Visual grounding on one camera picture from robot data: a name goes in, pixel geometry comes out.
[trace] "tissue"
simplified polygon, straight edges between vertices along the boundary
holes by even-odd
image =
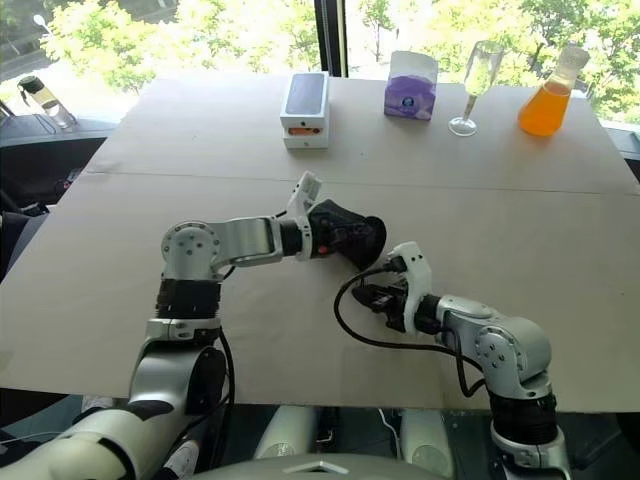
[[[421,53],[393,52],[384,91],[384,113],[431,120],[437,83],[438,62],[434,58]]]

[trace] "tree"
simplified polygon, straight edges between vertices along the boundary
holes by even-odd
[[[497,83],[535,85],[535,74],[525,75],[527,53],[534,48],[527,27],[528,13],[519,0],[441,0],[422,30],[419,47],[439,62],[439,81],[462,82],[469,55],[478,40],[493,40],[505,48]]]
[[[394,23],[389,18],[389,0],[362,0],[360,11],[363,14],[362,23],[373,30],[376,49],[373,54],[376,62],[380,61],[380,30],[393,30]]]
[[[599,114],[632,121],[640,104],[640,3],[600,0],[587,14],[592,34],[587,95]]]
[[[282,29],[290,36],[287,64],[308,71],[320,68],[320,49],[316,31],[316,15],[309,0],[290,0],[289,16]]]
[[[586,0],[524,0],[522,10],[531,15],[531,31],[537,35],[530,70],[540,68],[542,48],[564,46],[569,41],[584,43]]]
[[[42,41],[47,55],[64,59],[80,73],[98,73],[105,83],[137,92],[155,76],[148,39],[153,25],[136,22],[115,1],[56,7],[52,36]]]
[[[224,0],[180,0],[176,20],[182,30],[182,50],[198,52],[202,66],[215,67],[215,59],[224,51],[236,57],[244,50],[237,47],[234,22],[225,21],[227,10]],[[208,58],[202,58],[201,47],[208,50]]]

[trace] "wine glass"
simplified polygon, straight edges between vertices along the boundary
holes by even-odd
[[[467,74],[464,77],[464,88],[469,94],[469,100],[462,117],[453,118],[449,122],[449,130],[456,135],[468,137],[478,130],[469,115],[478,96],[485,93],[493,85],[503,55],[504,48],[499,43],[482,40],[474,45],[467,63]]]

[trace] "cable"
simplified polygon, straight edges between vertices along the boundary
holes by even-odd
[[[222,422],[220,423],[220,430],[218,432],[218,438],[216,441],[213,458],[211,459],[211,468],[217,468],[222,463],[222,456],[224,454],[224,447],[229,438],[229,430],[231,424],[231,412],[236,401],[236,374],[233,366],[233,356],[231,355],[231,347],[227,341],[227,337],[224,335],[222,328],[220,329],[220,342],[224,350],[225,357],[227,357],[227,373],[229,375],[229,393],[227,394],[227,407],[224,409],[222,415]]]
[[[449,327],[443,327],[442,331],[448,332],[453,335],[456,352],[456,370],[458,371],[458,383],[460,384],[460,390],[462,390],[462,394],[467,398],[471,398],[478,391],[478,389],[482,387],[482,385],[484,385],[484,379],[478,380],[476,383],[471,385],[471,388],[467,386],[467,378],[464,375],[464,365],[462,363],[464,356],[462,355],[460,335],[458,335],[458,332],[456,332],[454,329]]]
[[[380,418],[382,419],[382,424],[385,427],[387,427],[389,430],[391,430],[391,433],[393,434],[393,440],[396,443],[396,457],[398,458],[398,460],[402,460],[402,450],[400,449],[400,439],[398,438],[398,432],[396,432],[396,429],[393,428],[387,422],[387,417],[384,416],[384,412],[382,411],[381,408],[378,409],[378,413],[380,413]]]
[[[4,440],[2,442],[0,442],[0,445],[6,445],[8,443],[13,443],[13,442],[20,442],[22,440],[27,440],[29,438],[33,438],[33,437],[42,437],[44,435],[60,435],[61,433],[64,432],[39,432],[39,433],[32,433],[30,435],[24,435],[22,437],[17,437],[17,438],[12,438],[11,440]]]
[[[333,313],[336,317],[336,320],[338,321],[338,324],[352,338],[358,340],[359,342],[365,343],[367,345],[371,345],[373,347],[392,348],[392,349],[398,349],[398,350],[423,350],[423,351],[427,350],[432,352],[440,352],[440,353],[444,353],[445,355],[455,357],[456,368],[458,371],[458,381],[460,382],[460,389],[462,390],[462,393],[465,397],[472,396],[474,393],[478,391],[478,389],[482,385],[484,385],[485,382],[484,382],[484,379],[480,379],[476,383],[474,383],[471,386],[471,388],[468,388],[467,379],[464,372],[464,362],[467,362],[469,365],[477,368],[480,371],[482,371],[482,367],[476,361],[462,355],[460,338],[457,336],[457,332],[454,332],[454,338],[456,339],[456,349],[455,351],[451,351],[448,348],[442,347],[440,345],[427,345],[427,344],[420,344],[420,343],[394,343],[394,342],[383,342],[380,340],[374,340],[374,339],[365,337],[363,335],[360,335],[358,332],[352,330],[351,327],[349,327],[349,325],[347,325],[347,323],[342,318],[342,315],[340,314],[340,301],[342,300],[342,297],[344,296],[345,292],[349,289],[349,287],[351,287],[351,285],[353,285],[354,283],[366,277],[369,277],[371,275],[377,275],[378,273],[389,272],[389,271],[390,271],[389,267],[373,268],[371,270],[367,270],[365,272],[361,272],[361,273],[358,273],[357,275],[354,275],[353,277],[351,277],[349,280],[347,280],[345,283],[342,284],[342,286],[340,287],[340,290],[338,290],[338,293],[336,294],[335,300],[333,301]]]

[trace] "orange liquid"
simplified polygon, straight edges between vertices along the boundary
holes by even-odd
[[[570,93],[564,85],[545,83],[520,110],[520,128],[532,135],[553,135],[562,126]]]

